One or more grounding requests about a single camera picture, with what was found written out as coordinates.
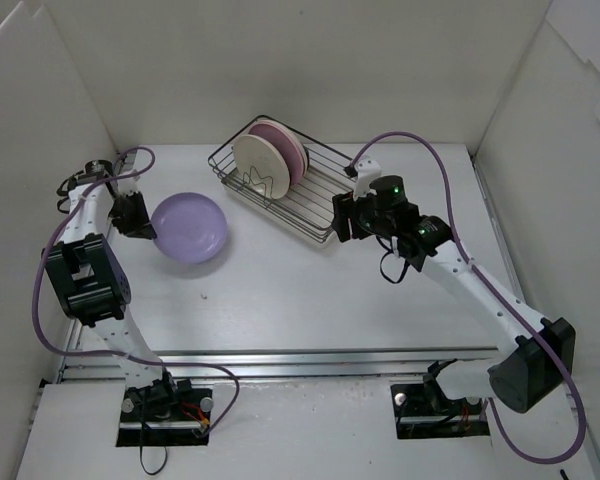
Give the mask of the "purple plate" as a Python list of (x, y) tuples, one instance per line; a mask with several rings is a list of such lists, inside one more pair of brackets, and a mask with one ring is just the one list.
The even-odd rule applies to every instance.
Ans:
[(226, 244), (228, 222), (209, 197), (182, 192), (164, 199), (154, 210), (154, 244), (166, 257), (187, 265), (214, 258)]

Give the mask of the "black wire dish rack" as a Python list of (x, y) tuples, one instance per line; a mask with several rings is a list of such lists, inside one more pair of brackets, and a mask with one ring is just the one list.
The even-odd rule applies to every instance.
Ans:
[(280, 199), (265, 196), (273, 182), (253, 183), (239, 172), (233, 143), (259, 121), (271, 121), (269, 115), (258, 115), (226, 140), (208, 157), (207, 163), (225, 190), (251, 210), (269, 218), (296, 237), (320, 248), (335, 238), (331, 227), (334, 218), (332, 198), (353, 189), (354, 181), (345, 174), (351, 157), (293, 127), (289, 127), (302, 144), (307, 156), (307, 172), (298, 184)]

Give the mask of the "cream plate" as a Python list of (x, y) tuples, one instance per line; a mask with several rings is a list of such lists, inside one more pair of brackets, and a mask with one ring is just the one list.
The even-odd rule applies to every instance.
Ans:
[(289, 169), (270, 142), (256, 135), (242, 135), (233, 143), (233, 155), (241, 180), (257, 193), (273, 200), (287, 194)]

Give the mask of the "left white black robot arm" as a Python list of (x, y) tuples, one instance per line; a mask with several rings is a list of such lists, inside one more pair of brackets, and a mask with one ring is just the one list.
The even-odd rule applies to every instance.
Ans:
[(92, 186), (114, 174), (112, 162), (90, 161), (58, 189), (71, 219), (54, 241), (45, 270), (64, 313), (117, 358), (131, 401), (144, 400), (149, 413), (165, 420), (178, 411), (180, 395), (134, 321), (129, 280), (107, 240), (110, 227), (135, 239), (154, 240), (157, 234), (134, 178)]

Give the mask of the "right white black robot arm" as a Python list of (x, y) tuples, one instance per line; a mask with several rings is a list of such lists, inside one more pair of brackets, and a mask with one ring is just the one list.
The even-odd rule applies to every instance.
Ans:
[(405, 196), (396, 175), (381, 176), (370, 191), (332, 199), (332, 227), (340, 242), (373, 236), (446, 290), (485, 329), (501, 355), (493, 363), (463, 362), (424, 384), (425, 405), (444, 412), (464, 397), (495, 396), (510, 410), (526, 413), (571, 371), (576, 332), (564, 318), (549, 320), (526, 305), (475, 262), (462, 257), (451, 227), (425, 216)]

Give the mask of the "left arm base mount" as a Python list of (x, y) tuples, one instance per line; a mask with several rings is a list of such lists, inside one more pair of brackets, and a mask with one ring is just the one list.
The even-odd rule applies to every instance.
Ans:
[(116, 447), (206, 446), (213, 391), (178, 383), (175, 400), (166, 406), (142, 403), (126, 392), (121, 404)]

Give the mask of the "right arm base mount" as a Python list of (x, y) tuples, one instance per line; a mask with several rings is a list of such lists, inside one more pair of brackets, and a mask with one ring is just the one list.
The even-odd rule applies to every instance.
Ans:
[(390, 386), (396, 436), (399, 440), (488, 437), (484, 402), (449, 400), (432, 382)]

